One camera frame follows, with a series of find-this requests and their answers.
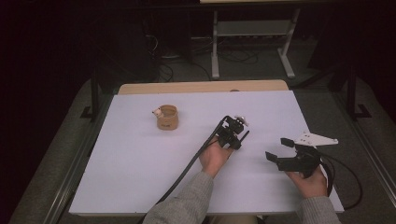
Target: person's left hand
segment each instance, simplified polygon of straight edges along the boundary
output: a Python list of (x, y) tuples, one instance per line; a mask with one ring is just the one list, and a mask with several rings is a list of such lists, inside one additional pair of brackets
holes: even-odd
[(199, 157), (202, 164), (202, 171), (215, 178), (231, 154), (233, 154), (232, 148), (221, 147), (218, 138), (216, 136), (213, 137), (209, 143), (209, 147)]
[(320, 170), (320, 166), (308, 178), (304, 178), (302, 173), (285, 172), (293, 181), (297, 189), (304, 198), (327, 196), (327, 179)]

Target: gray shirt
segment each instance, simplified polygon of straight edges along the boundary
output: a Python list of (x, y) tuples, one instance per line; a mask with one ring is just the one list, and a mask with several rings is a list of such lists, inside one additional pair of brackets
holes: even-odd
[[(153, 206), (148, 211), (143, 223), (201, 224), (209, 207), (212, 190), (212, 177), (200, 172), (192, 178), (177, 197)], [(304, 224), (341, 223), (328, 197), (304, 199), (297, 215)]]

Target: black cable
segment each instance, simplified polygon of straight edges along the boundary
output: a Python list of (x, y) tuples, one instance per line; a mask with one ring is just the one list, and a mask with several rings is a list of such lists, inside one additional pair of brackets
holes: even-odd
[[(192, 159), (190, 160), (189, 164), (186, 166), (186, 168), (183, 170), (183, 172), (181, 173), (181, 175), (177, 178), (177, 180), (175, 181), (175, 183), (171, 186), (171, 188), (169, 188), (168, 191), (165, 192), (165, 194), (161, 197), (161, 199), (156, 202), (155, 204), (161, 203), (163, 202), (171, 193), (172, 191), (177, 187), (177, 185), (180, 183), (180, 181), (183, 179), (183, 177), (186, 175), (186, 173), (190, 170), (190, 168), (194, 165), (195, 161), (198, 159), (198, 157), (202, 154), (202, 152), (211, 144), (215, 143), (212, 142), (210, 143), (210, 140), (212, 140), (212, 138), (216, 135), (216, 131), (219, 128), (219, 126), (222, 125), (222, 123), (224, 122), (225, 118), (222, 119), (218, 126), (216, 126), (215, 131), (213, 131), (212, 134), (210, 134), (210, 136), (206, 139), (206, 141), (202, 144), (201, 148), (195, 153), (194, 157), (192, 157)], [(141, 224), (143, 223), (143, 220), (145, 219), (147, 214), (145, 214), (142, 218), (140, 218), (140, 220), (137, 222), (137, 224)]]
[(355, 177), (355, 179), (356, 179), (356, 181), (357, 181), (357, 183), (358, 183), (358, 185), (359, 185), (359, 198), (358, 198), (358, 200), (357, 200), (356, 202), (354, 202), (352, 205), (344, 207), (344, 210), (349, 210), (349, 209), (351, 209), (351, 208), (354, 208), (356, 205), (358, 205), (358, 204), (361, 202), (361, 199), (362, 199), (362, 197), (363, 197), (363, 187), (362, 187), (362, 185), (361, 185), (361, 182), (360, 182), (359, 179), (358, 179), (358, 176), (357, 176), (357, 175), (352, 171), (352, 169), (350, 169), (346, 164), (344, 164), (343, 162), (337, 160), (336, 158), (334, 158), (334, 157), (332, 157), (332, 156), (330, 156), (330, 155), (324, 154), (324, 153), (322, 153), (322, 152), (320, 152), (320, 156), (338, 162), (339, 164), (343, 165), (343, 166)]
[[(255, 63), (257, 63), (257, 62), (259, 61), (259, 56), (258, 56), (259, 53), (254, 53), (254, 52), (253, 52), (252, 55), (249, 55), (249, 53), (247, 53), (247, 52), (244, 51), (244, 50), (240, 50), (240, 51), (243, 52), (243, 53), (245, 53), (245, 54), (247, 55), (246, 58), (240, 59), (240, 58), (237, 58), (236, 56), (234, 56), (234, 55), (232, 55), (232, 54), (225, 55), (225, 53), (222, 52), (222, 51), (219, 51), (219, 52), (218, 52), (218, 55), (219, 55), (220, 58), (222, 58), (224, 61), (228, 61), (228, 62), (232, 62), (232, 63), (255, 64)], [(249, 60), (249, 59), (251, 59), (251, 58), (254, 58), (254, 61), (251, 62), (251, 63), (246, 63), (246, 61)]]
[(172, 63), (190, 63), (192, 65), (198, 66), (198, 67), (202, 68), (202, 70), (204, 70), (204, 72), (205, 72), (207, 78), (209, 79), (209, 81), (212, 80), (212, 78), (211, 78), (210, 74), (207, 72), (207, 70), (203, 66), (198, 64), (198, 63), (193, 63), (193, 62), (172, 62)]
[(334, 179), (335, 179), (335, 167), (334, 167), (334, 164), (332, 163), (332, 161), (329, 158), (323, 157), (322, 159), (326, 159), (326, 161), (332, 166), (332, 182), (334, 183)]
[[(210, 40), (208, 43), (205, 43), (204, 46), (198, 47), (198, 48), (196, 48), (196, 49), (192, 49), (191, 52), (194, 53), (194, 52), (199, 52), (199, 51), (202, 51), (202, 50), (212, 49), (213, 40), (212, 40), (211, 37), (209, 37), (209, 38), (207, 38), (207, 39)], [(197, 43), (203, 43), (203, 41), (197, 41), (196, 39), (195, 39), (195, 40), (192, 40), (192, 41), (195, 41), (195, 42), (197, 42)]]
[[(167, 72), (163, 71), (163, 69), (161, 68), (161, 66), (166, 67), (167, 69), (169, 69), (170, 72), (167, 73)], [(170, 81), (173, 79), (173, 77), (174, 77), (174, 71), (173, 71), (173, 69), (172, 69), (169, 65), (166, 65), (166, 64), (160, 64), (159, 68), (160, 68), (160, 71), (161, 71), (162, 73), (168, 75), (169, 78), (163, 77), (163, 76), (161, 75), (161, 73), (159, 74), (159, 77), (163, 78), (163, 80), (164, 80), (165, 82), (170, 82)]]
[(330, 168), (326, 163), (321, 161), (320, 164), (322, 165), (324, 171), (327, 174), (327, 196), (329, 197), (330, 194), (332, 193), (332, 182), (333, 182), (332, 172), (330, 171)]

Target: small cup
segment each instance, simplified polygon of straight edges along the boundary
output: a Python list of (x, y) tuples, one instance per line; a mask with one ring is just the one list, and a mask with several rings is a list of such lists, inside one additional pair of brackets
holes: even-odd
[(174, 105), (162, 105), (160, 109), (163, 115), (157, 117), (157, 127), (166, 131), (176, 129), (178, 125), (177, 108)]

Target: metal frame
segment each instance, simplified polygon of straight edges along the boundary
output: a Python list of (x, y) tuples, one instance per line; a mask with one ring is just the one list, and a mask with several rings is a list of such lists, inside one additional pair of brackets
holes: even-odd
[(342, 96), (340, 94), (335, 93), (333, 95), (333, 98), (335, 99), (335, 102), (337, 103), (338, 107), (340, 107), (340, 111), (343, 112), (343, 116), (346, 119), (346, 121), (349, 123), (351, 129), (359, 138), (361, 145), (363, 146), (363, 149), (367, 154), (367, 159), (370, 165), (372, 166), (375, 175), (378, 177), (379, 182), (381, 183), (385, 192), (388, 194), (390, 201), (393, 203), (393, 206), (396, 207), (396, 183), (393, 180), (393, 177), (390, 176), (384, 164), (379, 159), (378, 155), (375, 152), (375, 148), (367, 139), (359, 123), (356, 120), (354, 120), (352, 117), (350, 117), (350, 114), (345, 109), (343, 109), (345, 102), (343, 101)]
[(101, 101), (102, 104), (97, 111), (97, 116), (95, 120), (92, 120), (90, 123), (91, 126), (85, 133), (84, 141), (79, 146), (78, 152), (67, 171), (64, 181), (55, 195), (55, 199), (43, 221), (44, 224), (58, 223), (68, 202), (70, 202), (71, 198), (74, 196), (78, 183), (84, 174), (93, 146), (96, 143), (96, 138), (105, 121), (107, 110), (110, 107), (112, 99), (112, 95), (104, 95)]
[(285, 68), (288, 78), (295, 78), (287, 53), (297, 24), (300, 9), (296, 8), (291, 20), (284, 21), (219, 21), (218, 12), (214, 11), (213, 19), (213, 49), (212, 49), (212, 78), (219, 79), (218, 36), (233, 35), (285, 35), (286, 42), (278, 49), (280, 61)]

